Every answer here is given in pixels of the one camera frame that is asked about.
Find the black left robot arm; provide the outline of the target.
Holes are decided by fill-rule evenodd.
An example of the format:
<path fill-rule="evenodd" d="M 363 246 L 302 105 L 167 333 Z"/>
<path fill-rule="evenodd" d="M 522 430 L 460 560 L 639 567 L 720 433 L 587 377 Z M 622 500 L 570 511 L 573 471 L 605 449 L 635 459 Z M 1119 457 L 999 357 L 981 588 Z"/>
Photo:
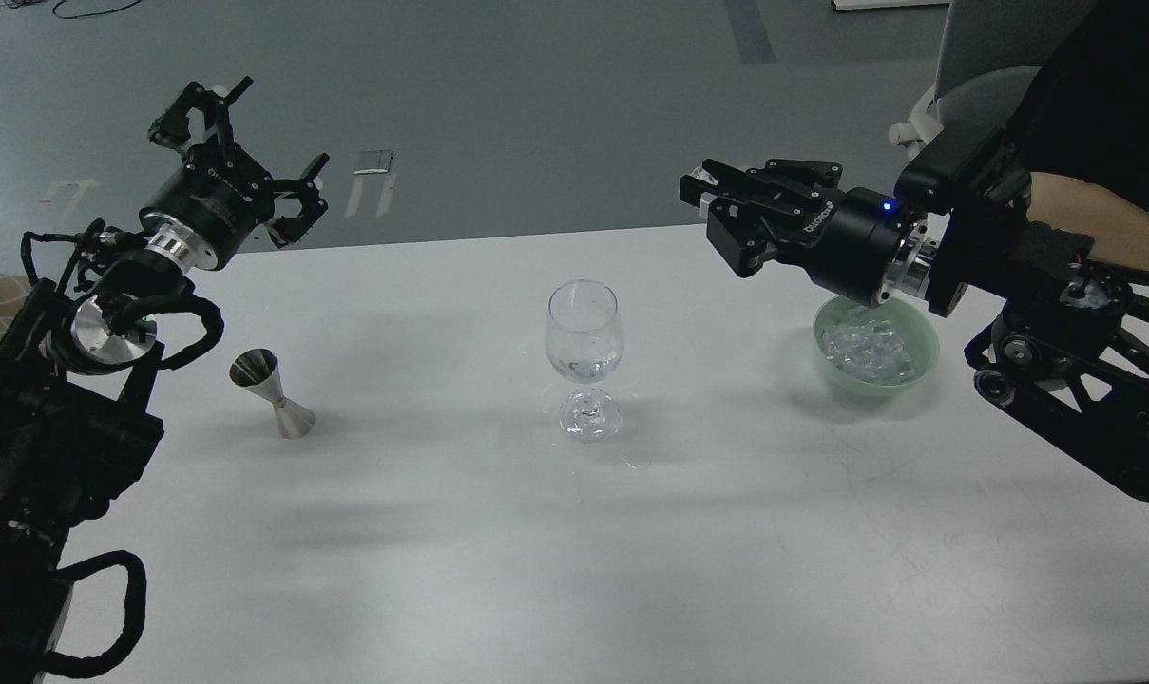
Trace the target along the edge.
<path fill-rule="evenodd" d="M 126 549 L 61 564 L 75 525 L 105 516 L 164 437 L 148 410 L 160 372 L 218 346 L 217 303 L 190 272 L 219 270 L 257 228 L 278 248 L 325 216 L 321 153 L 276 178 L 236 143 L 228 91 L 187 84 L 148 138 L 182 163 L 123 231 L 23 235 L 30 282 L 0 338 L 0 683 L 76 681 L 130 658 L 147 575 Z"/>

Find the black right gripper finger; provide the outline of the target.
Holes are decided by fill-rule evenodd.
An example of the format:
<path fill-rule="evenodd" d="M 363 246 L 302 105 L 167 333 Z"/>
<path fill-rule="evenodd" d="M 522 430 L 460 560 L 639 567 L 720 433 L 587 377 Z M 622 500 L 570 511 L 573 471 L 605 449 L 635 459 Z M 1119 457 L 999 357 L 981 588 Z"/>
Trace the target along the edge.
<path fill-rule="evenodd" d="M 707 160 L 701 170 L 714 179 L 710 192 L 734 203 L 755 203 L 774 212 L 820 212 L 842 178 L 836 161 L 772 159 L 739 169 Z"/>
<path fill-rule="evenodd" d="M 688 174 L 680 178 L 680 200 L 703 213 L 707 238 L 737 276 L 753 276 L 766 261 L 803 263 L 803 212 L 740 206 L 714 195 L 709 183 Z"/>

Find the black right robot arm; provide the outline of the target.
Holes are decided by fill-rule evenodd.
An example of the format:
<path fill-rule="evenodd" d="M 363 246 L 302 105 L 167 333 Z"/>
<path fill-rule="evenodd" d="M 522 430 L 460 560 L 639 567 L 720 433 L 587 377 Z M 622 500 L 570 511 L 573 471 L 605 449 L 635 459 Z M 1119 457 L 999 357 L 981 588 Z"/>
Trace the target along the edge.
<path fill-rule="evenodd" d="M 876 308 L 892 292 L 951 315 L 967 287 L 1001 298 L 964 356 L 979 395 L 1126 495 L 1149 504 L 1149 275 L 1092 258 L 1094 239 L 1027 217 L 1030 172 L 998 128 L 936 135 L 892 195 L 839 189 L 834 161 L 701 161 L 679 198 L 739 277 L 768 261 Z"/>

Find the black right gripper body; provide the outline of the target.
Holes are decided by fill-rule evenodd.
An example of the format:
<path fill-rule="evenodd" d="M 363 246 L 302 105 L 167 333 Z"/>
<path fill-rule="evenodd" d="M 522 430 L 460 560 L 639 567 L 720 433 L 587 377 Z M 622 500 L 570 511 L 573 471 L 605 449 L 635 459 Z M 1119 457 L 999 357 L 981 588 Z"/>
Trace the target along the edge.
<path fill-rule="evenodd" d="M 823 190 L 818 198 L 820 212 L 774 243 L 778 263 L 862 307 L 882 306 L 895 292 L 926 297 L 926 212 L 866 189 Z"/>

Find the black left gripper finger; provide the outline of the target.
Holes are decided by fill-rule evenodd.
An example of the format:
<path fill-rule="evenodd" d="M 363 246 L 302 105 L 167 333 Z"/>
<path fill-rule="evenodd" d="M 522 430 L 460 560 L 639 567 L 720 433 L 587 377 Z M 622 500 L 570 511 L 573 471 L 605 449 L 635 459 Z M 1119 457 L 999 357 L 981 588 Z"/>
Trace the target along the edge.
<path fill-rule="evenodd" d="M 234 128 L 231 125 L 230 107 L 236 103 L 244 91 L 253 85 L 254 79 L 245 75 L 226 92 L 216 89 L 205 89 L 200 83 L 191 82 L 182 90 L 161 116 L 148 128 L 148 139 L 165 149 L 173 149 L 186 155 L 193 146 L 190 128 L 190 113 L 198 112 L 203 117 L 205 136 L 201 144 L 214 144 L 222 155 L 236 153 L 237 144 Z"/>
<path fill-rule="evenodd" d="M 319 194 L 319 172 L 327 166 L 330 159 L 327 153 L 318 153 L 304 167 L 300 177 L 294 179 L 271 177 L 264 182 L 267 194 L 270 195 L 273 206 L 278 200 L 294 200 L 296 203 L 294 216 L 282 214 L 264 222 L 267 237 L 275 249 L 300 243 L 327 213 L 327 200 Z"/>

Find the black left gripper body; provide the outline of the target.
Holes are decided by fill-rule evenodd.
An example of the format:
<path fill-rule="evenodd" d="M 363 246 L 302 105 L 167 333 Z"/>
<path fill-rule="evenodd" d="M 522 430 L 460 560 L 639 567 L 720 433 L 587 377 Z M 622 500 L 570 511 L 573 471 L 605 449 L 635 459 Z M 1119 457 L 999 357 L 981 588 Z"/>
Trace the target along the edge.
<path fill-rule="evenodd" d="M 145 248 L 180 272 L 221 270 L 253 230 L 273 216 L 271 175 L 239 144 L 193 144 L 139 212 Z"/>

